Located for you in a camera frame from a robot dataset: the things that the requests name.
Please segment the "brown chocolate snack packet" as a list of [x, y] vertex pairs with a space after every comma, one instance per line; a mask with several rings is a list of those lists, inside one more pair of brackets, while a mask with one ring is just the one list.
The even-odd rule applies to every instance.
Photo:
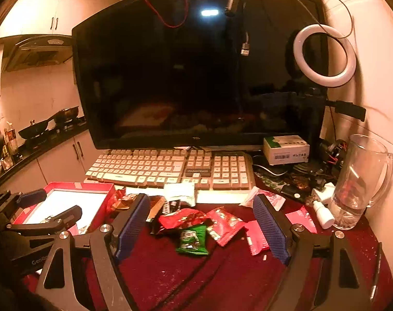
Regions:
[[159, 211], [163, 208], [166, 202], [166, 198], [161, 195], [154, 195], [154, 196], [150, 196], [149, 199], [150, 199], [150, 210], [146, 218], [146, 221], [148, 223], [151, 223], [154, 220], [154, 218], [157, 216]]

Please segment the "red candy packet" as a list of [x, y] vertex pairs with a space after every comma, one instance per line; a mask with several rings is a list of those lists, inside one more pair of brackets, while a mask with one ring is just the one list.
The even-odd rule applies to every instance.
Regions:
[[222, 206], [209, 211], [206, 217], [211, 221], [206, 231], [220, 246], [225, 246], [245, 226], [244, 221]]

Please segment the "large red snack packet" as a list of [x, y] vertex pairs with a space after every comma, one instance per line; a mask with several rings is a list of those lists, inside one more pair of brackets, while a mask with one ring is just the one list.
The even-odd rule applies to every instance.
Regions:
[[162, 215], [159, 217], [159, 223], [166, 229], [184, 230], [196, 225], [203, 224], [206, 221], [206, 214], [196, 209], [180, 209], [171, 214]]

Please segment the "green snack packet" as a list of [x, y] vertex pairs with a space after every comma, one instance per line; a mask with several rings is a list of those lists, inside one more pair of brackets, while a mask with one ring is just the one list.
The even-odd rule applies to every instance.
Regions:
[[207, 256], [206, 226], [196, 225], [183, 230], [180, 233], [180, 244], [176, 251], [178, 253]]

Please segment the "red tray white bottom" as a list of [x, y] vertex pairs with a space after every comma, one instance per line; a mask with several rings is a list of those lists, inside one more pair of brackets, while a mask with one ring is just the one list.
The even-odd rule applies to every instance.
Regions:
[[113, 184], [101, 182], [51, 182], [45, 191], [45, 201], [25, 208], [14, 225], [41, 223], [77, 205], [81, 207], [82, 216], [70, 228], [71, 234], [92, 232], [106, 220], [109, 200], [116, 193]]

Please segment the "small white dropper bottle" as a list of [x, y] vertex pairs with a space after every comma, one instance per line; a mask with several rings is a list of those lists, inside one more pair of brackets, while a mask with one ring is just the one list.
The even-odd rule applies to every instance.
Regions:
[[313, 201], [312, 203], [313, 209], [315, 210], [317, 220], [320, 223], [321, 227], [326, 230], [329, 229], [335, 221], [334, 216], [331, 211], [327, 209], [327, 207], [322, 204], [321, 201]]

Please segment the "pink wrapper near mug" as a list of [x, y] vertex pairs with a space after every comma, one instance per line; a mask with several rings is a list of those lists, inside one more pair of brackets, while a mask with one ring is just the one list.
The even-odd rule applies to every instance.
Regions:
[[310, 214], [308, 213], [305, 206], [302, 206], [297, 211], [290, 212], [285, 214], [285, 216], [289, 219], [292, 225], [301, 224], [303, 225], [309, 232], [316, 234], [317, 228], [315, 223], [313, 222]]

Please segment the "oil bottle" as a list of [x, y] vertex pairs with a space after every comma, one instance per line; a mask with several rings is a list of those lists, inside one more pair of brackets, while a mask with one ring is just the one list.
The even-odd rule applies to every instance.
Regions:
[[7, 128], [4, 129], [5, 138], [7, 139], [8, 150], [11, 155], [17, 155], [19, 151], [17, 143], [17, 134], [12, 122], [7, 122]]

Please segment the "black wok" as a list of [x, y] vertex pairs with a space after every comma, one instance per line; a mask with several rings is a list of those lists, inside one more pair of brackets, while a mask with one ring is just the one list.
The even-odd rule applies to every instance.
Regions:
[[38, 123], [33, 122], [30, 126], [20, 130], [19, 135], [25, 140], [39, 136], [47, 130], [49, 122], [48, 119]]

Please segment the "white pink snack packet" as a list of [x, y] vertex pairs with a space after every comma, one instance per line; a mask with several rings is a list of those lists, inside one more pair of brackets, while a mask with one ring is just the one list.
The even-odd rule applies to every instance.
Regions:
[[264, 194], [276, 211], [279, 211], [286, 201], [286, 199], [279, 194], [275, 194], [254, 186], [239, 205], [252, 208], [254, 203], [254, 197], [259, 194]]

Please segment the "glass beer mug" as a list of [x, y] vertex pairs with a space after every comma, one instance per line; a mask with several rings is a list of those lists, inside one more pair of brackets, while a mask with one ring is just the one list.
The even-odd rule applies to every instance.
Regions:
[[393, 154], [378, 140], [363, 134], [349, 138], [334, 194], [328, 208], [334, 227], [353, 229], [366, 209], [376, 205], [393, 175]]

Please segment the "white green cardboard box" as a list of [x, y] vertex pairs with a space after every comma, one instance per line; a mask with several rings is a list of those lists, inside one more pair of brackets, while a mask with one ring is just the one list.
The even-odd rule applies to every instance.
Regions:
[[300, 136], [269, 136], [263, 139], [263, 153], [272, 166], [308, 162], [310, 146]]

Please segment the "white pillow packet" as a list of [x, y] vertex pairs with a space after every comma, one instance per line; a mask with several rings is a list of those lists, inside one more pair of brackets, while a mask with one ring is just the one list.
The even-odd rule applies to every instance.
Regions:
[[165, 184], [164, 197], [167, 201], [180, 200], [191, 207], [196, 206], [196, 190], [193, 182]]

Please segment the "range hood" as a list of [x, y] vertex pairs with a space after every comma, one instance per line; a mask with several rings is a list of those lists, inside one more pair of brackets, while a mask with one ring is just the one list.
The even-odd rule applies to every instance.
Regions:
[[68, 35], [42, 34], [15, 43], [7, 54], [6, 72], [65, 63], [73, 56]]

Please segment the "black computer monitor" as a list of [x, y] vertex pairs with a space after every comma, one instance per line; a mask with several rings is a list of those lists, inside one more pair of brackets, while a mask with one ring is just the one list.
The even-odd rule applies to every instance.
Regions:
[[321, 0], [122, 0], [72, 31], [83, 112], [99, 149], [320, 140], [327, 92], [293, 41]]

